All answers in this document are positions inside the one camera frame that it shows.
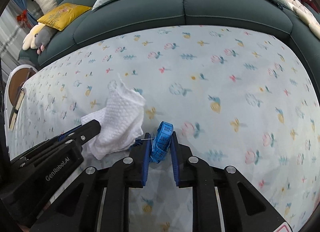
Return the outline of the flat white daisy cushion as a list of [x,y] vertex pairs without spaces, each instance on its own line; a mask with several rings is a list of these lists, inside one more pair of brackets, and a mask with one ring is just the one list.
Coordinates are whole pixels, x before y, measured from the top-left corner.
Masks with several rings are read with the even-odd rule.
[[319,39],[320,38],[320,26],[314,15],[298,0],[292,2],[292,9],[299,19],[309,27],[311,32]]

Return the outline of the white textured cloth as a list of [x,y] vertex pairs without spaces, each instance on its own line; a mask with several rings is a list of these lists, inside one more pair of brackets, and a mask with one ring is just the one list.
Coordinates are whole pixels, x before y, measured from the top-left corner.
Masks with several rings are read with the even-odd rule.
[[144,97],[127,88],[122,80],[112,80],[107,87],[105,107],[81,118],[83,125],[92,120],[100,123],[100,133],[85,143],[86,153],[97,160],[125,151],[143,135]]

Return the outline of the yellow embroidered cushion left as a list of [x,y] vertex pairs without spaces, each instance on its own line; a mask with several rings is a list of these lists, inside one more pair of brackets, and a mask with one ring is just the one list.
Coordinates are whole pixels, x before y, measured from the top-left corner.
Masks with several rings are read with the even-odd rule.
[[91,7],[84,5],[65,3],[40,17],[37,22],[58,31],[63,31],[76,18],[91,9]]

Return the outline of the floral light blue tablecloth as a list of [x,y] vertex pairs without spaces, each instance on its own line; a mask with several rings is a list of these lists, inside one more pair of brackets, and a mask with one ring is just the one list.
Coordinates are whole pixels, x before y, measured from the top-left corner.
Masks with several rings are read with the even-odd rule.
[[319,101],[293,50],[240,28],[128,33],[49,63],[24,85],[11,157],[85,122],[120,88],[142,102],[142,132],[171,123],[211,166],[236,167],[299,231],[319,202]]

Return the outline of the blue measuring tape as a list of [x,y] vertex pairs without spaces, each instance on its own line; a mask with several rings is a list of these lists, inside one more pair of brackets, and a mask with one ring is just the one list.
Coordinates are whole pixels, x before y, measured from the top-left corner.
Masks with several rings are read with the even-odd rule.
[[129,150],[141,146],[143,142],[151,142],[149,149],[149,162],[159,163],[165,159],[168,148],[171,143],[171,137],[174,132],[174,126],[171,123],[162,121],[157,129],[157,134],[153,138],[136,139],[135,143],[130,146]]

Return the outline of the round wooden side table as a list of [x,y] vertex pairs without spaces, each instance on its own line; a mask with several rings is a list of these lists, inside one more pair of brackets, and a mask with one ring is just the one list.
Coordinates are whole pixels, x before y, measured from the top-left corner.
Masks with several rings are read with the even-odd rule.
[[10,125],[10,115],[12,109],[14,108],[16,97],[23,87],[26,80],[31,78],[35,75],[38,70],[29,65],[29,64],[22,64],[10,73],[7,84],[5,86],[5,93],[4,93],[4,108],[5,108],[5,124],[7,127]]

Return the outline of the blue curtain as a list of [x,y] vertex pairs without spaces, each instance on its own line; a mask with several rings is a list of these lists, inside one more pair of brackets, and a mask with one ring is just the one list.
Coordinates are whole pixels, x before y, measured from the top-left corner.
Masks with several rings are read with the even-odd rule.
[[17,21],[28,25],[32,28],[37,24],[35,17],[27,9],[27,0],[13,0],[13,2],[21,9],[22,13],[17,16]]

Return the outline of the small daisy cushion left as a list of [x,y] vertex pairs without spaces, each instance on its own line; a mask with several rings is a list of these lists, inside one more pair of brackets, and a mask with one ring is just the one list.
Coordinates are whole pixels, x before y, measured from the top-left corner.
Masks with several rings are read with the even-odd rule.
[[35,25],[30,32],[26,35],[23,40],[22,50],[26,51],[28,49],[36,49],[35,38],[36,35],[40,32],[40,30],[45,26],[43,23],[38,23]]

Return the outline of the dark green sectional sofa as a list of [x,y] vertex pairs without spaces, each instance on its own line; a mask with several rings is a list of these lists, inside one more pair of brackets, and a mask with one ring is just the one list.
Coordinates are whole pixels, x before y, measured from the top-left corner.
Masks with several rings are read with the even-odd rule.
[[42,68],[120,34],[197,24],[269,33],[284,41],[306,66],[312,80],[319,82],[319,39],[293,11],[272,0],[116,0],[80,15],[53,37],[42,54],[21,50],[18,58]]

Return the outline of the grey plush toy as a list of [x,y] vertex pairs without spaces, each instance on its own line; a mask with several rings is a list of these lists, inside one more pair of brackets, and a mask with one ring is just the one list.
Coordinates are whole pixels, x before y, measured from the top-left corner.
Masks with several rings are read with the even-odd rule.
[[52,37],[57,33],[57,29],[44,26],[35,37],[35,46],[37,48],[37,54],[41,54],[44,51]]

